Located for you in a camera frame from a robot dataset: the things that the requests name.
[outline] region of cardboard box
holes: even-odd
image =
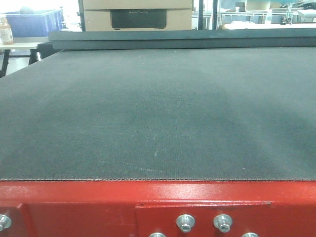
[[[168,9],[167,25],[163,29],[155,28],[129,28],[115,30],[111,25],[110,10],[85,10],[85,29],[86,31],[176,31],[191,30],[192,22],[191,9]]]
[[[83,0],[85,10],[192,9],[191,0]]]

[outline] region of table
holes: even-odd
[[[4,50],[4,58],[2,62],[2,68],[0,71],[0,78],[6,75],[7,66],[9,63],[9,58],[30,58],[29,65],[36,62],[37,59],[37,47],[38,44],[42,42],[15,42],[10,45],[0,45],[0,50]],[[10,55],[11,50],[21,50],[27,49],[30,50],[30,55]]]
[[[295,24],[255,24],[250,22],[235,22],[224,24],[223,30],[242,30],[242,29],[299,29],[316,28],[316,23],[295,23]]]

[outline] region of hex bolt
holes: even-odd
[[[214,218],[214,226],[220,230],[220,232],[226,233],[231,230],[233,220],[229,215],[218,215]]]
[[[191,231],[196,221],[193,216],[184,214],[177,218],[176,223],[182,232],[188,233]]]
[[[245,233],[242,237],[259,237],[256,233]]]
[[[0,231],[7,229],[11,226],[11,219],[5,215],[0,214]]]
[[[166,237],[163,233],[152,233],[149,237]]]

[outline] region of conveyor belt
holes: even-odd
[[[0,179],[316,180],[315,55],[55,54],[0,79]]]

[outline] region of dark gray belt surface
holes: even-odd
[[[316,180],[315,58],[55,54],[0,79],[0,179]]]

